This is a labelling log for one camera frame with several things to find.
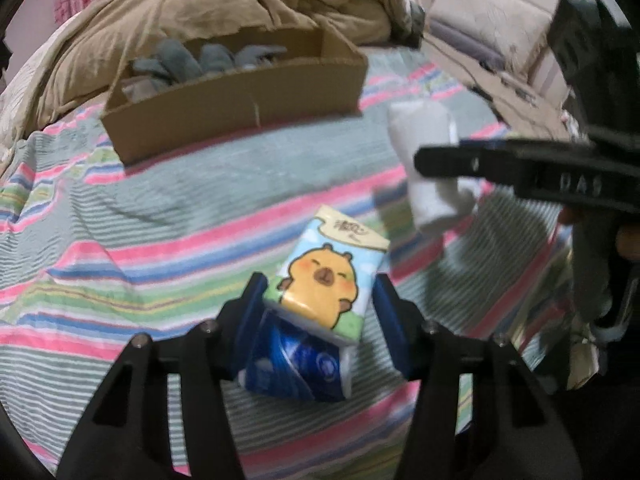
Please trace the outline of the white socks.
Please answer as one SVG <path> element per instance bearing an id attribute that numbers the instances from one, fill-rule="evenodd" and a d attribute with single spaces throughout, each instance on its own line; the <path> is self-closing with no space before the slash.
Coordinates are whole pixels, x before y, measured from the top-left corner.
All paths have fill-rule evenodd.
<path id="1" fill-rule="evenodd" d="M 452 171 L 459 142 L 450 111 L 426 98 L 392 104 L 387 118 L 390 144 L 405 168 L 414 226 L 426 236 L 454 228 L 476 209 L 480 181 Z"/>

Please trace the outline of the blue tissue pack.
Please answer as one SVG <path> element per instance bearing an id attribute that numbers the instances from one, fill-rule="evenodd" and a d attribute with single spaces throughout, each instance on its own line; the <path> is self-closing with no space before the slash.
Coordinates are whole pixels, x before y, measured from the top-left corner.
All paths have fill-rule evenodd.
<path id="1" fill-rule="evenodd" d="M 268 311 L 236 380 L 264 396 L 342 402 L 352 396 L 354 353 L 352 347 L 337 347 Z"/>

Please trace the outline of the capybara tissue pack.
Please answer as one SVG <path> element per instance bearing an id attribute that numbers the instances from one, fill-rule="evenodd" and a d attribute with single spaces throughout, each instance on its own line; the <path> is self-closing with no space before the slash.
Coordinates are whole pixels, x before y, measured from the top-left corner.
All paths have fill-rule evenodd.
<path id="1" fill-rule="evenodd" d="M 323 205 L 269 281 L 266 305 L 314 336 L 354 346 L 388 248 L 384 236 Z"/>

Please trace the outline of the dark grey sock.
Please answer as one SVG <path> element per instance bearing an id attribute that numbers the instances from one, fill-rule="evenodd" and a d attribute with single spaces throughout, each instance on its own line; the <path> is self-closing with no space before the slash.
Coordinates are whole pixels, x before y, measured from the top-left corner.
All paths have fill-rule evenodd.
<path id="1" fill-rule="evenodd" d="M 275 44 L 250 44 L 235 53 L 234 67 L 239 70 L 250 70 L 260 66 L 270 66 L 276 58 L 287 53 L 286 47 Z"/>

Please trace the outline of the grey knitted sock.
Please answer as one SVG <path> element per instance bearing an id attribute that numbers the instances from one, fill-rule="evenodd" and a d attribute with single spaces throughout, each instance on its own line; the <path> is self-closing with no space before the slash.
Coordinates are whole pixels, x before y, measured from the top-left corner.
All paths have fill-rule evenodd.
<path id="1" fill-rule="evenodd" d="M 151 56 L 135 58 L 131 71 L 136 76 L 147 76 L 160 88 L 184 84 L 207 74 L 221 74 L 235 66 L 233 53 L 222 44 L 204 44 L 198 56 L 180 41 L 163 39 Z"/>

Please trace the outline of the clear snack bag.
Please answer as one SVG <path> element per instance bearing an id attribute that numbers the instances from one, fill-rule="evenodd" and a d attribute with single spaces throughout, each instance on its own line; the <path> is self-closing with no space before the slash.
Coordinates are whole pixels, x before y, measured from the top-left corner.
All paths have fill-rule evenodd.
<path id="1" fill-rule="evenodd" d="M 163 81 L 151 77 L 128 78 L 120 84 L 122 94 L 130 103 L 151 99 L 163 88 Z"/>

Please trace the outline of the grey striped pillow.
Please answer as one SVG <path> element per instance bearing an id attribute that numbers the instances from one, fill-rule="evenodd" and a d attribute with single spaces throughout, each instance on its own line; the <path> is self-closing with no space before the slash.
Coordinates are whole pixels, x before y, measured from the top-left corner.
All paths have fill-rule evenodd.
<path id="1" fill-rule="evenodd" d="M 561 67 L 549 48 L 541 52 L 530 69 L 528 84 L 555 108 L 561 108 L 570 93 Z"/>

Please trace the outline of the white floral cushion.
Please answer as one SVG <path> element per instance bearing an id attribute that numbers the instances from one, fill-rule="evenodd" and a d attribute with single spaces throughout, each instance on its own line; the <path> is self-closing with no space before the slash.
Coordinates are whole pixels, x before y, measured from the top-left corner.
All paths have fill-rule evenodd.
<path id="1" fill-rule="evenodd" d="M 547 45 L 551 14 L 525 0 L 432 0 L 427 19 L 502 54 L 506 70 L 525 79 Z"/>

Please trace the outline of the striped colourful towel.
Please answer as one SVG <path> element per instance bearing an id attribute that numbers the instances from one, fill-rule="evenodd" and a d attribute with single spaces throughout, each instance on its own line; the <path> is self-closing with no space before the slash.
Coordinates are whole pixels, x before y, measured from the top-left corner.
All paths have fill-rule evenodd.
<path id="1" fill-rule="evenodd" d="M 209 143 L 127 172 L 88 106 L 18 146 L 1 189 L 1 401 L 58 464 L 122 346 L 186 332 L 272 275 L 322 205 L 390 241 L 383 268 L 428 318 L 509 333 L 537 365 L 570 327 L 570 231 L 555 206 L 484 186 L 469 218 L 418 232 L 387 111 L 429 96 L 462 136 L 503 136 L 486 104 L 419 52 L 372 54 L 357 116 Z"/>

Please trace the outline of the open cardboard box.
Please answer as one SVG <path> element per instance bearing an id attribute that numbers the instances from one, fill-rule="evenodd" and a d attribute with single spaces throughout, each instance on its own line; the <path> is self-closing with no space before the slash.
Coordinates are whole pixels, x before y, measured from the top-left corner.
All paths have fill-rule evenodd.
<path id="1" fill-rule="evenodd" d="M 232 68 L 174 84 L 137 103 L 128 102 L 120 90 L 125 79 L 137 77 L 125 66 L 101 116 L 124 165 L 232 133 L 359 110 L 368 60 L 337 32 L 243 28 L 214 41 L 233 53 L 250 44 L 275 44 L 288 53 L 270 66 Z"/>

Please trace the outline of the beige crumpled duvet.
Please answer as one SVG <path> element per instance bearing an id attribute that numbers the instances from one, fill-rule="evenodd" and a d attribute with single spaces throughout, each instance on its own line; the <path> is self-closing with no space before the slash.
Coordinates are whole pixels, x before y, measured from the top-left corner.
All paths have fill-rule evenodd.
<path id="1" fill-rule="evenodd" d="M 96 0 L 51 44 L 13 123 L 20 138 L 111 87 L 127 61 L 163 38 L 205 39 L 243 27 L 323 26 L 354 44 L 410 44 L 424 19 L 412 0 Z"/>

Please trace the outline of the white floral bedsheet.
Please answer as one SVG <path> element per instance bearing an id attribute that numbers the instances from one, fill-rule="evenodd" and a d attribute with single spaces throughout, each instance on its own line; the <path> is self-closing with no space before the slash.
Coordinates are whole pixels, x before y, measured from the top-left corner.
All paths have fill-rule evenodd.
<path id="1" fill-rule="evenodd" d="M 15 145 L 24 135 L 28 123 L 29 107 L 35 99 L 34 92 L 43 74 L 41 65 L 47 61 L 49 50 L 59 36 L 74 24 L 79 13 L 72 15 L 18 70 L 1 95 L 1 165 L 6 165 L 13 155 Z"/>

